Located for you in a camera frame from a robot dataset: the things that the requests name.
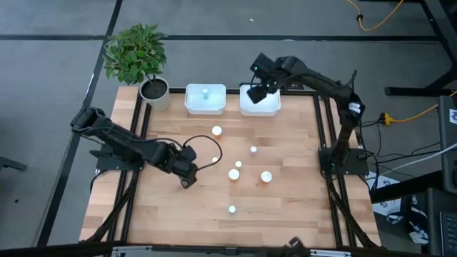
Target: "white container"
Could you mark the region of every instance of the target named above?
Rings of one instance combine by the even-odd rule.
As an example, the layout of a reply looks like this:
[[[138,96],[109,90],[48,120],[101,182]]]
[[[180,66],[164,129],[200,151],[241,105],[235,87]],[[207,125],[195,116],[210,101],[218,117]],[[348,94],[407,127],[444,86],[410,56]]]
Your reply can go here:
[[[279,90],[274,94],[267,94],[266,98],[254,104],[248,96],[250,85],[240,87],[240,111],[244,116],[274,116],[281,109]]]
[[[222,115],[226,108],[226,87],[222,84],[189,84],[184,105],[190,114]]]
[[[140,96],[148,103],[151,105],[152,109],[155,111],[165,111],[166,109],[169,108],[171,104],[171,99],[170,99],[170,86],[169,83],[166,82],[164,78],[161,77],[156,77],[156,80],[158,81],[163,81],[166,84],[166,92],[163,96],[161,96],[158,99],[148,99],[143,96],[143,86],[149,82],[149,79],[146,78],[140,85],[139,91],[140,91]]]

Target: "gray carpet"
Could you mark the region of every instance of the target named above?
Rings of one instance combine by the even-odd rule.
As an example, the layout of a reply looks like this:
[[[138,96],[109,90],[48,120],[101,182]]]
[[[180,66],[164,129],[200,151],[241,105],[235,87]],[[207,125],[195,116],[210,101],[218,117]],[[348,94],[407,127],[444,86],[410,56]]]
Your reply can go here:
[[[0,34],[103,34],[115,1],[0,1]],[[380,21],[395,3],[360,3],[364,24]],[[373,33],[359,29],[355,9],[345,1],[124,0],[115,31],[133,24],[158,23],[175,35],[431,35],[418,4],[404,4]],[[388,97],[385,86],[425,86],[446,72],[450,62],[436,43],[361,43],[300,41],[167,41],[164,77],[172,87],[220,83],[235,88],[251,78],[258,53],[271,58],[296,55],[332,79],[347,81],[358,70],[356,91],[367,105],[365,121],[389,112],[401,119],[436,99]],[[100,41],[0,41],[0,156],[29,165],[26,173],[0,173],[0,248],[30,246],[96,62]],[[120,83],[98,81],[93,106],[111,113]],[[409,153],[438,141],[437,115],[381,127],[381,153]],[[377,150],[376,127],[366,128],[368,149]],[[82,140],[59,209],[50,244],[79,238],[89,183],[96,160]],[[394,167],[404,161],[391,163]],[[440,168],[439,159],[405,168],[414,176]],[[393,174],[400,180],[406,176]],[[411,243],[382,233],[384,246],[407,249]]]

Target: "white cable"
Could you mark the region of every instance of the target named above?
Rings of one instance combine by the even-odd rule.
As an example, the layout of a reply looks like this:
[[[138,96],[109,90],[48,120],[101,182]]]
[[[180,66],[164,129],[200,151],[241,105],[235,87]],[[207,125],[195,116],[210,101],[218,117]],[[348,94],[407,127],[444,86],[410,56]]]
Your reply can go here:
[[[406,166],[410,166],[411,164],[415,164],[415,163],[419,163],[419,162],[422,162],[422,161],[429,160],[430,158],[433,158],[433,157],[435,157],[435,156],[441,155],[441,154],[443,154],[443,153],[445,153],[445,152],[451,150],[452,148],[454,148],[454,147],[456,147],[456,146],[457,146],[457,143],[455,143],[455,144],[452,145],[452,146],[449,146],[448,148],[446,148],[446,149],[444,149],[444,150],[442,150],[442,151],[440,151],[440,152],[438,152],[438,153],[434,153],[434,154],[432,154],[432,155],[430,155],[430,156],[427,156],[427,157],[425,157],[425,158],[422,158],[422,159],[419,159],[419,160],[416,160],[416,161],[412,161],[412,162],[407,163],[407,164],[404,164],[404,165],[400,165],[400,166],[398,166],[398,167],[396,167],[396,168],[392,168],[392,169],[389,170],[389,171],[386,171],[386,172],[384,172],[384,173],[381,173],[381,175],[386,175],[387,173],[390,173],[390,172],[392,172],[392,171],[396,171],[396,170],[398,170],[398,169],[400,169],[400,168],[404,168],[404,167],[406,167]]]

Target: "yellow cable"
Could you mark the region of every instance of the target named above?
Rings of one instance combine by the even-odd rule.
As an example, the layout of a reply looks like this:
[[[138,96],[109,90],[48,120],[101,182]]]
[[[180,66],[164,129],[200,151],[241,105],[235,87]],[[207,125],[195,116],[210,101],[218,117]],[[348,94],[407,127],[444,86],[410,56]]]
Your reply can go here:
[[[354,7],[356,7],[356,10],[357,10],[357,14],[360,15],[360,9],[358,8],[358,6],[352,2],[351,0],[346,0],[348,3],[352,4]],[[378,23],[377,25],[369,28],[369,29],[365,29],[363,27],[363,24],[362,24],[362,19],[358,18],[358,25],[360,25],[360,27],[364,30],[364,31],[372,31],[374,29],[377,29],[380,25],[384,24],[384,22],[386,22],[387,20],[389,20],[389,18],[391,18],[391,16],[397,11],[397,9],[400,7],[400,5],[403,3],[404,0],[400,0],[400,2],[397,4],[397,6],[392,10],[392,12],[383,20],[381,21],[380,23]]]
[[[449,97],[452,97],[452,96],[454,96],[455,94],[457,94],[457,91],[454,91],[451,95],[449,95]],[[390,118],[390,119],[389,119],[389,123],[393,123],[393,122],[401,123],[401,122],[412,121],[412,120],[417,119],[417,118],[419,118],[420,116],[422,116],[422,115],[428,113],[429,111],[434,110],[436,107],[438,107],[438,104],[435,104],[434,106],[430,107],[429,109],[426,109],[425,111],[421,112],[420,114],[417,114],[417,115],[412,116],[412,117],[407,118],[407,119],[395,120],[395,119],[389,117],[389,118]]]

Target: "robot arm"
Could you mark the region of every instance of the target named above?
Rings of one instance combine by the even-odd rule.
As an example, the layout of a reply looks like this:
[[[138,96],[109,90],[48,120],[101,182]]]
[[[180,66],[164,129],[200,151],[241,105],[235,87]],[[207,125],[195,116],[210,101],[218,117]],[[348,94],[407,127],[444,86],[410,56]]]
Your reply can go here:
[[[72,132],[80,136],[96,136],[113,149],[116,158],[125,163],[147,161],[150,165],[181,179],[184,188],[196,182],[198,167],[192,161],[196,153],[191,146],[177,149],[172,143],[157,139],[143,140],[134,133],[113,123],[98,108],[80,110],[71,122]]]
[[[342,166],[348,158],[349,138],[361,120],[365,106],[348,85],[333,81],[312,71],[295,56],[277,58],[274,62],[260,54],[251,66],[254,76],[261,80],[259,86],[248,90],[249,98],[257,104],[267,94],[274,94],[278,89],[292,83],[300,83],[316,90],[320,95],[331,97],[338,106],[341,131],[333,146],[329,165]]]

